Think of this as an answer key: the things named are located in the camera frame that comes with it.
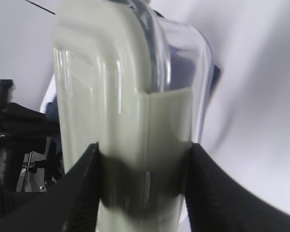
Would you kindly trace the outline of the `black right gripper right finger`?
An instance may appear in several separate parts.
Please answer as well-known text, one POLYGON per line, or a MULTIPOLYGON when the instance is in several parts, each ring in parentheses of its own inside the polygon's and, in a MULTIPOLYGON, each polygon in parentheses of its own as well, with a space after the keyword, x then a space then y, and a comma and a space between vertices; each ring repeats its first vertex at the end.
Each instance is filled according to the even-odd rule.
POLYGON ((228 176, 200 144, 189 151, 186 205, 193 232, 290 232, 290 215, 228 176))

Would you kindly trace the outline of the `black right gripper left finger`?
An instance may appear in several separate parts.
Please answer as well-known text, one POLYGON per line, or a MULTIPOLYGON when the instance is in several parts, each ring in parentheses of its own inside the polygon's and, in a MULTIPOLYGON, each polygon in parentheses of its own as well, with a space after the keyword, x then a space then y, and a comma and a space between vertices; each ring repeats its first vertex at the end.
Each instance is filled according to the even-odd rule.
POLYGON ((101 190, 98 144, 46 192, 11 192, 0 183, 0 232, 94 232, 101 190))

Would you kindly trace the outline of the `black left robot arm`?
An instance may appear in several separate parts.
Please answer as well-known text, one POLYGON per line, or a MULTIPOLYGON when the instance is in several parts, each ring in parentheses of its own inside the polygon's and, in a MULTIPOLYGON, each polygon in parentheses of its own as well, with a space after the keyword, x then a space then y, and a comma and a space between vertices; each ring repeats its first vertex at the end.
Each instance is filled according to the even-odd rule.
POLYGON ((46 139, 60 132, 45 114, 11 102, 13 86, 10 79, 0 80, 0 219, 40 195, 16 191, 24 156, 45 152, 46 139))

